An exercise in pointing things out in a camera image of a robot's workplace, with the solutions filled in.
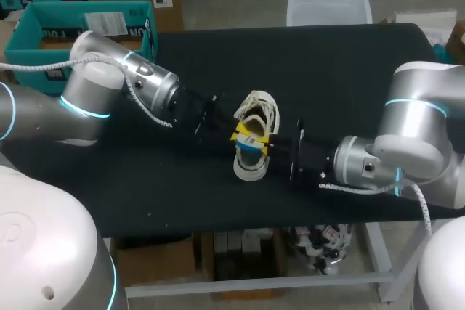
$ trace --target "translucent storage bin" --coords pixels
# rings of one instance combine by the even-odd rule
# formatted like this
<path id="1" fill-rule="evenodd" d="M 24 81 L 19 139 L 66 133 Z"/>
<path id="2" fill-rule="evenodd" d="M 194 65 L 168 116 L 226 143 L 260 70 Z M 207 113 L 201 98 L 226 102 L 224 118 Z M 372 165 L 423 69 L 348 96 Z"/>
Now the translucent storage bin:
<path id="1" fill-rule="evenodd" d="M 368 0 L 288 0 L 288 27 L 366 23 L 373 23 Z"/>

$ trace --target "white cable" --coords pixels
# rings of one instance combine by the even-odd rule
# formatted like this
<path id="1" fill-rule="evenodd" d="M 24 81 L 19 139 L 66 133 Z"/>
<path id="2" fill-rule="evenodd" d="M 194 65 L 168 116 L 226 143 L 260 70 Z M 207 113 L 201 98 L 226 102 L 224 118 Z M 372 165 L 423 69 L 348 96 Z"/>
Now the white cable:
<path id="1" fill-rule="evenodd" d="M 423 213 L 423 220 L 424 220 L 426 233 L 428 234 L 429 237 L 433 235 L 432 226 L 431 226 L 431 218 L 429 217 L 428 204 L 426 203 L 426 199 L 424 198 L 423 192 L 421 191 L 420 187 L 417 185 L 417 183 L 411 180 L 403 179 L 402 181 L 392 183 L 388 186 L 385 186 L 379 189 L 353 189 L 353 188 L 347 188 L 347 187 L 343 187 L 343 186 L 335 185 L 335 184 L 320 184 L 319 187 L 321 189 L 336 190 L 340 192 L 351 192 L 352 194 L 360 194 L 360 195 L 381 194 L 383 192 L 388 192 L 390 190 L 393 190 L 395 187 L 399 187 L 399 188 L 412 187 L 413 191 L 415 192 L 418 198 L 418 201 L 420 202 L 421 212 Z"/>
<path id="2" fill-rule="evenodd" d="M 146 106 L 143 105 L 143 103 L 140 101 L 139 97 L 136 95 L 134 92 L 134 89 L 132 88 L 131 81 L 128 78 L 127 74 L 127 66 L 120 64 L 118 61 L 112 59 L 112 58 L 107 58 L 107 57 L 101 57 L 101 56 L 96 56 L 96 57 L 86 57 L 86 58 L 81 58 L 79 60 L 71 60 L 71 61 L 65 61 L 65 62 L 59 62 L 59 63 L 54 63 L 51 65 L 10 65 L 7 63 L 1 63 L 0 62 L 0 70 L 14 70 L 17 72 L 43 72 L 47 70 L 54 70 L 54 69 L 60 69 L 64 67 L 71 67 L 73 65 L 77 65 L 80 63 L 89 63 L 89 62 L 104 62 L 109 65 L 112 65 L 114 67 L 117 67 L 119 70 L 124 75 L 124 81 L 126 82 L 126 85 L 128 86 L 129 93 L 131 94 L 131 97 L 134 99 L 136 104 L 142 109 L 142 111 L 148 115 L 150 119 L 155 121 L 157 124 L 162 125 L 164 127 L 169 127 L 172 128 L 173 125 L 167 121 L 163 121 L 154 114 L 152 114 Z"/>
<path id="3" fill-rule="evenodd" d="M 81 58 L 79 60 L 71 60 L 71 61 L 53 63 L 51 65 L 9 65 L 8 63 L 0 62 L 0 70 L 14 70 L 15 72 L 44 72 L 47 70 L 70 67 L 72 65 L 77 65 L 79 63 L 99 62 L 99 61 L 103 61 L 101 57 L 87 57 L 87 58 Z"/>
<path id="4" fill-rule="evenodd" d="M 128 90 L 129 90 L 129 93 L 131 94 L 132 98 L 134 99 L 136 104 L 140 107 L 140 109 L 142 109 L 145 112 L 145 114 L 148 115 L 148 117 L 150 119 L 152 119 L 153 121 L 155 121 L 159 125 L 162 125 L 162 126 L 165 126 L 165 127 L 170 127 L 170 128 L 173 127 L 173 125 L 171 123 L 169 123 L 167 121 L 163 121 L 163 120 L 157 118 L 156 116 L 154 116 L 154 114 L 152 114 L 146 108 L 146 106 L 143 105 L 143 103 L 140 101 L 139 97 L 137 97 L 136 93 L 134 92 L 134 89 L 132 88 L 132 85 L 131 85 L 131 81 L 126 77 L 126 74 L 124 75 L 124 80 L 126 82 L 126 85 L 128 86 Z"/>

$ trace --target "metal table frame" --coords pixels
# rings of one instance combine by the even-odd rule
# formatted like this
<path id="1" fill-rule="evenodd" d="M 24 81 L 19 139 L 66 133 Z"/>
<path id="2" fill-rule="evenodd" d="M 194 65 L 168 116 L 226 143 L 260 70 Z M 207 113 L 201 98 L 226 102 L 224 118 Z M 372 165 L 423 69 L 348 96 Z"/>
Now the metal table frame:
<path id="1" fill-rule="evenodd" d="M 443 219 L 433 224 L 433 231 L 450 221 Z M 268 288 L 314 287 L 331 285 L 360 285 L 375 283 L 381 302 L 395 302 L 416 273 L 427 242 L 423 223 L 418 224 L 397 260 L 392 263 L 378 223 L 364 226 L 374 272 L 334 276 L 275 277 L 269 279 L 192 282 L 175 285 L 136 285 L 126 288 L 128 298 L 211 293 L 228 290 L 259 290 Z M 105 239 L 107 248 L 111 239 Z"/>

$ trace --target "black table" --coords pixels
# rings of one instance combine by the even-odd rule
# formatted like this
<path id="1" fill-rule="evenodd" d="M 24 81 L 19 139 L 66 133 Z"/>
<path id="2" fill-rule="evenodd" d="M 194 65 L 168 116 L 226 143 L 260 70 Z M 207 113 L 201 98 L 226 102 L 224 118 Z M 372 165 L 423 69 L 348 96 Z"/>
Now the black table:
<path id="1" fill-rule="evenodd" d="M 251 89 L 271 93 L 280 134 L 303 118 L 315 136 L 374 137 L 392 74 L 414 60 L 434 61 L 415 25 L 159 35 L 158 64 L 206 94 L 224 92 L 225 111 L 233 113 Z M 450 137 L 463 152 L 456 123 Z M 421 219 L 417 202 L 394 196 L 293 191 L 272 166 L 265 179 L 242 182 L 234 154 L 161 130 L 124 98 L 94 147 L 5 142 L 3 152 L 25 174 L 77 197 L 103 237 Z M 433 219 L 463 214 L 431 207 Z"/>

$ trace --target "white sneaker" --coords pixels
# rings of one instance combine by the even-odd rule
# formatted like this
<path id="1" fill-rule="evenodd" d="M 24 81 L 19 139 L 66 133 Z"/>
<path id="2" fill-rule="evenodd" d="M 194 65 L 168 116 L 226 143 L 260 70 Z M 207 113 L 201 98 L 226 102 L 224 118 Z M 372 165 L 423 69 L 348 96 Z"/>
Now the white sneaker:
<path id="1" fill-rule="evenodd" d="M 250 136 L 236 139 L 234 172 L 244 181 L 258 181 L 267 173 L 270 159 L 254 147 L 257 139 L 279 130 L 279 110 L 275 100 L 264 91 L 252 91 L 242 102 L 234 117 L 242 121 Z"/>

